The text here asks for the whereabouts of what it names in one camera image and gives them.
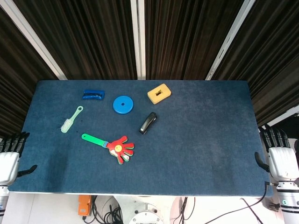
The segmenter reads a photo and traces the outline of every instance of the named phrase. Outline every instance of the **yellow block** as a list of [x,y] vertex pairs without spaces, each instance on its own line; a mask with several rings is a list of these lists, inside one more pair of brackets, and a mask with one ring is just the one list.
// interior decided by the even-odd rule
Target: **yellow block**
[[158,87],[148,92],[148,97],[153,104],[159,103],[161,100],[171,95],[170,89],[165,84],[161,84]]

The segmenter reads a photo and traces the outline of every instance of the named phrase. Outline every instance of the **blue felt surface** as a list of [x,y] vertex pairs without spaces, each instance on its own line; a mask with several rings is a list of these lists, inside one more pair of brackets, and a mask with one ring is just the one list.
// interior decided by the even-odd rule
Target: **blue felt surface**
[[[171,96],[153,105],[147,92],[166,83]],[[103,100],[82,100],[85,89]],[[113,101],[128,95],[133,110],[119,115]],[[68,133],[59,127],[76,108]],[[157,120],[138,132],[150,112]],[[12,191],[135,195],[261,196],[268,175],[256,164],[262,153],[248,85],[244,81],[41,81],[23,130],[30,132],[20,170],[37,164]],[[108,149],[83,133],[112,142],[123,135],[135,154],[119,165]]]

